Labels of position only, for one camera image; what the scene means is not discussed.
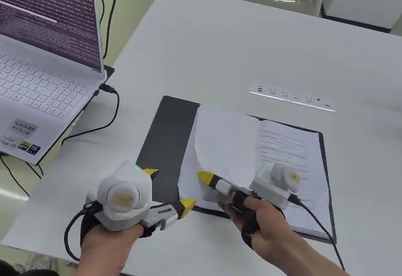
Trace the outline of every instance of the white table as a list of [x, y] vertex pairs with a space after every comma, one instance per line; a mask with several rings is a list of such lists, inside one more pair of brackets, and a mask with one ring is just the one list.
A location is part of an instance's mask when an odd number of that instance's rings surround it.
[[[323, 133], [338, 247], [351, 275], [399, 270], [402, 228], [402, 39], [237, 0], [156, 0], [115, 64], [122, 98], [112, 127], [69, 141], [3, 240], [68, 259], [63, 232], [91, 182], [141, 149], [164, 95]], [[248, 94], [252, 80], [332, 98], [337, 113]], [[76, 126], [108, 122], [98, 96]], [[70, 235], [79, 253], [79, 225]], [[311, 244], [336, 261], [332, 246]], [[126, 273], [279, 275], [225, 219], [191, 212], [137, 242]]]

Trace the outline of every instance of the document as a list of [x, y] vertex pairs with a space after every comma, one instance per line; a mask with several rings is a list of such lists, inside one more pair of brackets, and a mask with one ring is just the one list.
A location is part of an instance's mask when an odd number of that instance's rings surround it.
[[[264, 162], [282, 163], [299, 172], [299, 198], [330, 231], [329, 187], [319, 134], [240, 113], [199, 107], [182, 163], [179, 195], [196, 198], [198, 207], [220, 211], [214, 203], [216, 192], [199, 181], [197, 172], [213, 172], [249, 187]], [[303, 208], [291, 204], [285, 216], [295, 231], [327, 238]]]

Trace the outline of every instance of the laptop keyboard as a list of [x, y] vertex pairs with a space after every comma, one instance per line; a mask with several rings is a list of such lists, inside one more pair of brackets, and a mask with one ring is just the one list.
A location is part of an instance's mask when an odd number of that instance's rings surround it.
[[0, 98], [65, 119], [95, 81], [77, 81], [0, 52]]

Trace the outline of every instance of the floor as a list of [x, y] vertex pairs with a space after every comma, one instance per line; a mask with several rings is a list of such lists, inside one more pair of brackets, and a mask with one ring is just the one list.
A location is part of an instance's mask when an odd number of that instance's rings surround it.
[[[111, 44], [109, 46], [109, 54], [106, 58], [106, 64], [113, 65], [121, 50], [124, 48], [129, 37], [141, 21], [145, 12], [154, 0], [117, 0], [117, 6], [112, 22]], [[312, 13], [312, 4], [314, 0], [248, 0], [260, 4], [267, 4], [277, 8], [289, 9], [305, 14]], [[112, 0], [106, 0], [106, 16]], [[106, 21], [102, 24], [102, 37], [106, 37]], [[402, 36], [402, 17], [391, 32], [395, 35]], [[52, 162], [57, 154], [60, 144], [58, 143], [49, 155], [44, 159], [41, 166], [46, 173], [46, 168]], [[35, 188], [39, 178], [23, 163], [13, 158], [5, 158], [13, 174], [21, 185], [30, 193]], [[0, 164], [0, 239], [6, 234], [12, 225], [15, 217], [27, 201], [27, 196], [13, 182], [8, 171]], [[28, 257], [28, 253], [21, 250], [14, 250], [5, 246], [0, 246], [0, 258], [9, 263], [24, 264]], [[67, 263], [60, 261], [60, 275], [72, 275], [73, 268], [68, 267]]]

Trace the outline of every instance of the laptop sticker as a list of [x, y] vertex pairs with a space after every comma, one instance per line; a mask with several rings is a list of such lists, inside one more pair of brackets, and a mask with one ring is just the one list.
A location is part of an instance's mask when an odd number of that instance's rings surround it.
[[0, 145], [10, 150], [14, 150], [21, 143], [21, 140], [22, 139], [17, 136], [2, 135], [0, 136]]
[[26, 150], [29, 149], [29, 147], [31, 147], [31, 145], [32, 144], [30, 142], [22, 141], [22, 143], [19, 144], [18, 149], [21, 149], [21, 150], [23, 150], [25, 152]]
[[11, 126], [11, 129], [13, 131], [15, 131], [19, 135], [26, 136], [27, 138], [29, 138], [37, 128], [38, 127], [36, 125], [20, 119], [16, 119]]
[[38, 145], [32, 145], [31, 147], [29, 147], [29, 149], [26, 152], [28, 152], [32, 155], [36, 155], [39, 150], [40, 150], [40, 147]]

